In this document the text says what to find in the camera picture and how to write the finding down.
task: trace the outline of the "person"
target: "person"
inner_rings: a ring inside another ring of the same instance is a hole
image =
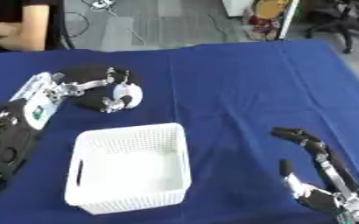
[[[0,0],[0,52],[57,48],[58,0]]]

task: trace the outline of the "cable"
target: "cable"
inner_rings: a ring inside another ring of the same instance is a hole
[[[99,11],[105,11],[107,10],[108,13],[116,18],[120,18],[112,9],[112,6],[115,5],[115,3],[107,8],[102,8],[102,9],[96,9],[96,7],[94,7],[93,4],[87,2],[87,0],[81,0],[84,4],[88,5],[89,6],[89,9],[92,10],[92,11],[95,11],[95,12],[99,12]],[[132,28],[130,27],[126,27],[125,28],[127,31],[131,32],[136,38],[140,39],[142,42],[143,42],[143,45],[146,46],[147,43],[146,41],[137,33],[135,32],[135,30],[133,30]]]
[[[229,39],[228,34],[218,26],[216,19],[211,15],[211,13],[208,13],[208,16],[211,18],[212,22],[214,23],[214,28],[222,34],[222,42],[227,43]]]
[[[111,9],[111,7],[108,8],[108,12],[109,12],[111,15],[113,15],[114,17],[116,17],[116,18],[120,18],[120,17]],[[145,42],[145,40],[144,40],[142,37],[140,37],[140,35],[138,35],[138,33],[136,33],[132,28],[126,27],[126,30],[128,30],[129,32],[131,32],[131,33],[132,33],[133,35],[135,35],[135,37],[137,37],[138,39],[140,39],[140,40],[143,42],[144,46],[147,45],[147,43]]]
[[[86,28],[84,28],[84,30],[80,31],[78,34],[74,34],[74,35],[69,36],[69,38],[71,38],[71,39],[77,38],[80,35],[84,34],[84,32],[86,32],[89,29],[90,23],[89,23],[88,19],[85,16],[83,16],[81,13],[73,12],[73,11],[67,11],[65,13],[66,14],[76,14],[76,15],[80,16],[81,18],[83,18],[84,21],[86,22]]]
[[[81,0],[82,3],[88,5],[89,7],[92,7],[93,5],[89,2],[87,2],[86,0]]]
[[[69,37],[69,33],[67,32],[67,25],[65,22],[65,0],[60,1],[60,3],[58,4],[58,11],[59,11],[58,20],[60,26],[60,36],[63,37],[65,44],[67,44],[68,49],[76,49],[74,42],[72,42],[71,38]]]

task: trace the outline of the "white plastic basket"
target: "white plastic basket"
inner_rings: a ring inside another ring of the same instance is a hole
[[[177,123],[81,133],[65,201],[91,214],[179,204],[191,185],[185,132]]]

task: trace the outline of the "basket handle hole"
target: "basket handle hole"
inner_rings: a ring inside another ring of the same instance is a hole
[[[80,180],[81,180],[82,171],[83,171],[83,161],[81,160],[80,163],[79,163],[79,168],[77,169],[77,177],[76,177],[77,186],[80,186]]]

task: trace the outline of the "white cabinet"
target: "white cabinet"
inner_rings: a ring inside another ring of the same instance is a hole
[[[229,17],[241,17],[246,8],[253,4],[254,0],[222,0]]]

